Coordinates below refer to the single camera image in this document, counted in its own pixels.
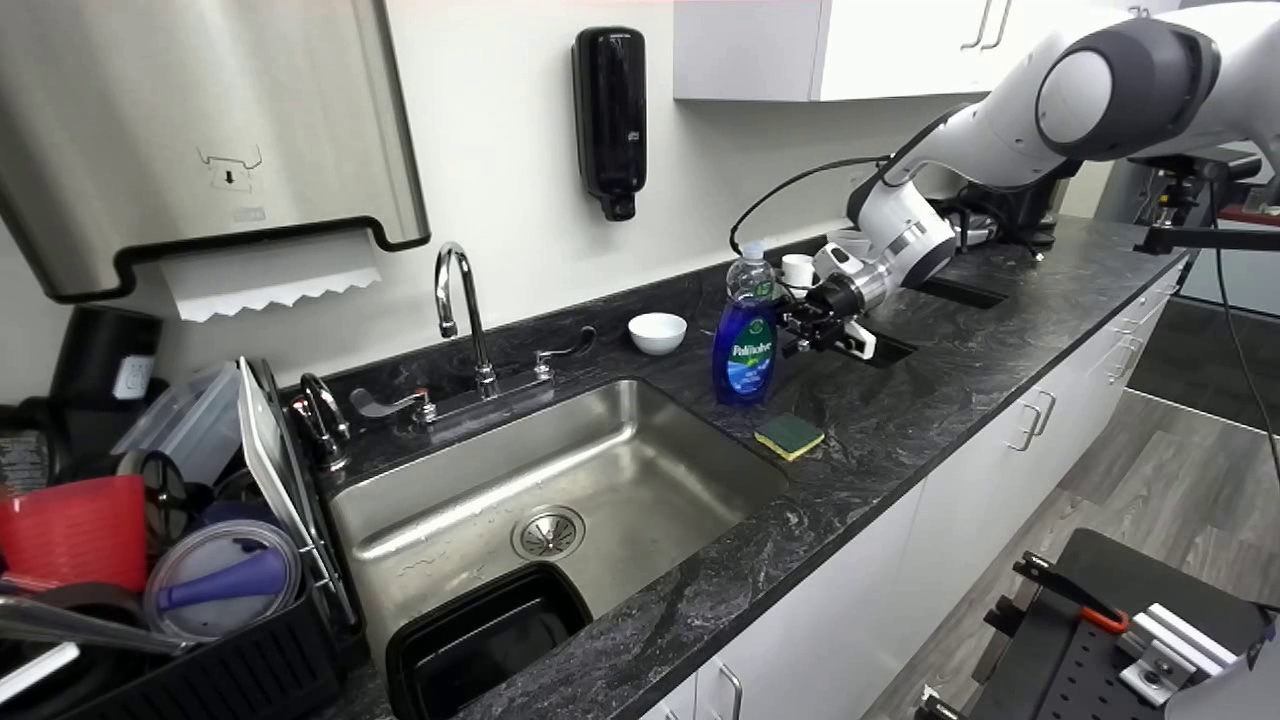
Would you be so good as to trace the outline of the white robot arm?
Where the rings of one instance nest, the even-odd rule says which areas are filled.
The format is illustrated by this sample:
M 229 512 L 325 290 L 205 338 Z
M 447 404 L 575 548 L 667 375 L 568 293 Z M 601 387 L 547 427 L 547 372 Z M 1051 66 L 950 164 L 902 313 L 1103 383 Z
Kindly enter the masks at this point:
M 1149 161 L 1247 140 L 1280 161 L 1280 8 L 1196 6 L 1051 31 L 994 91 L 926 124 L 850 198 L 859 248 L 830 241 L 834 266 L 776 324 L 807 349 L 873 362 L 866 313 L 919 290 L 957 251 L 957 227 L 915 176 L 950 168 L 984 187 L 1030 187 L 1082 161 Z

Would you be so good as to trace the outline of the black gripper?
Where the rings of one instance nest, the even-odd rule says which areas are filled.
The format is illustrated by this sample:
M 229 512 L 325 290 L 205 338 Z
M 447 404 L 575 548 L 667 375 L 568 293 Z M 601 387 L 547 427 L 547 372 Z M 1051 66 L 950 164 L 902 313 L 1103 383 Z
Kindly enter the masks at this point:
M 893 293 L 893 278 L 867 251 L 830 241 L 821 251 L 782 262 L 782 324 L 797 338 L 844 330 L 867 338 L 866 317 Z

